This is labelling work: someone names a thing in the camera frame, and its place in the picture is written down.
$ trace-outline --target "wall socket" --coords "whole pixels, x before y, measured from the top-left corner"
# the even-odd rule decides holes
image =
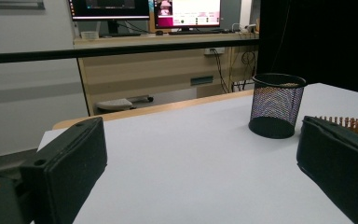
[[[209,48],[209,49],[205,49],[204,55],[214,54],[214,49],[217,51],[218,54],[224,54],[225,53],[225,48]]]

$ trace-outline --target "desk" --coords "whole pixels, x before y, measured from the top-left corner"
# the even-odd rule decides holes
[[[305,115],[358,118],[358,92],[307,86],[287,139],[252,133],[251,107],[247,95],[106,121],[108,165],[75,223],[351,223],[296,148]]]
[[[76,50],[112,49],[120,52],[77,59],[89,114],[98,114],[95,105],[98,102],[158,92],[215,86],[213,91],[200,91],[198,97],[223,93],[221,77],[226,83],[251,77],[256,68],[255,40],[258,40],[255,34],[76,39]],[[220,73],[214,55],[204,55],[204,49],[217,47],[225,48],[219,59]],[[245,52],[252,52],[251,64],[243,62],[241,55]],[[207,77],[208,81],[200,84],[192,81],[200,77]]]

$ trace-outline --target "white table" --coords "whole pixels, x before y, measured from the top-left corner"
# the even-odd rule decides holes
[[[305,115],[358,118],[358,92],[307,86],[287,139],[252,133],[251,107],[247,96],[106,121],[108,165],[75,223],[351,223],[296,150]]]

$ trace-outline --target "black mesh cup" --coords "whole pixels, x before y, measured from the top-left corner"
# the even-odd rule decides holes
[[[265,73],[253,77],[255,92],[249,129],[268,138],[288,138],[295,133],[305,79]]]

